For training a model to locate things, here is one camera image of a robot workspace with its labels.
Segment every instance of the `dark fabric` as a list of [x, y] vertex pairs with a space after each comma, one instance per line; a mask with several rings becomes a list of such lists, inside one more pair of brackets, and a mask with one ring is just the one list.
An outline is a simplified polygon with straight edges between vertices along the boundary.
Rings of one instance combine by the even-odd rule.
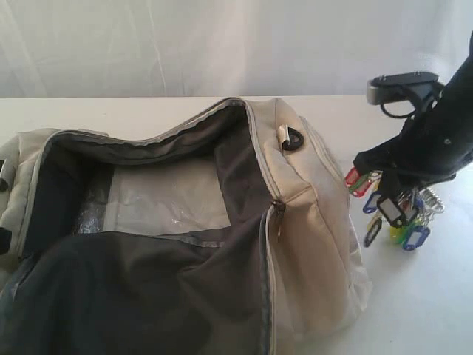
[[[267, 354], [264, 233], [271, 197], [246, 117], [213, 137], [208, 149], [229, 227], [161, 237], [116, 231], [65, 237], [66, 227], [51, 228], [60, 237], [55, 245], [16, 283], [14, 296], [0, 299], [0, 354]], [[42, 176], [58, 191], [83, 191], [76, 186], [88, 175], [76, 167], [60, 174], [47, 168]], [[39, 196], [35, 208], [45, 215], [47, 194]], [[66, 200], [60, 206], [72, 208]], [[65, 226], [58, 211], [56, 224]], [[37, 226], [31, 235], [41, 239], [50, 228]], [[184, 237], [218, 243], [195, 246]]]

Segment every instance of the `white backdrop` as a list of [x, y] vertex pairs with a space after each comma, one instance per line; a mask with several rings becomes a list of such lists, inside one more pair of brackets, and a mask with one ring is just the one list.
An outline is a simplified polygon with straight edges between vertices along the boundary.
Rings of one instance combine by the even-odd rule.
[[0, 0], [0, 97], [363, 93], [463, 62], [472, 0]]

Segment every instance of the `beige bag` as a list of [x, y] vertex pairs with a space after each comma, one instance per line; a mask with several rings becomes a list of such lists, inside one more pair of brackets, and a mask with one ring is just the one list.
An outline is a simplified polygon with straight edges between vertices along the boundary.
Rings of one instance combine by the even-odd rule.
[[340, 169], [281, 99], [145, 141], [21, 133], [0, 159], [0, 354], [31, 319], [35, 354], [290, 354], [366, 306]]

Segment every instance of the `white table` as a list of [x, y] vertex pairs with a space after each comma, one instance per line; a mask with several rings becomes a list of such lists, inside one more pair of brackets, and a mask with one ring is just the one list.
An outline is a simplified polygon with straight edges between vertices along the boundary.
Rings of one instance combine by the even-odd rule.
[[[0, 144], [42, 127], [85, 128], [140, 139], [172, 128], [218, 98], [51, 98], [0, 100]], [[364, 96], [295, 96], [285, 100], [323, 135], [344, 171], [355, 153], [396, 135], [402, 121], [385, 117]], [[473, 348], [473, 167], [439, 185], [446, 211], [418, 251], [389, 243], [387, 231], [364, 262], [374, 284], [368, 309], [352, 327], [301, 346], [301, 354], [470, 354]], [[369, 216], [353, 199], [360, 237]]]

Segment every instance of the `blue key tag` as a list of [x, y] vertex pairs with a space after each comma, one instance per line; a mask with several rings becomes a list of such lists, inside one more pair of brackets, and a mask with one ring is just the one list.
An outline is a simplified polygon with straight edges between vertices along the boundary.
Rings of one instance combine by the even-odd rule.
[[426, 226], [415, 226], [407, 232], [406, 240], [402, 245], [404, 250], [414, 250], [422, 246], [423, 242], [426, 241], [430, 234], [429, 227]]
[[378, 199], [381, 197], [381, 193], [379, 191], [374, 191], [371, 196], [368, 198], [368, 201], [363, 206], [363, 212], [366, 214], [370, 214], [376, 212], [378, 209], [377, 202]]

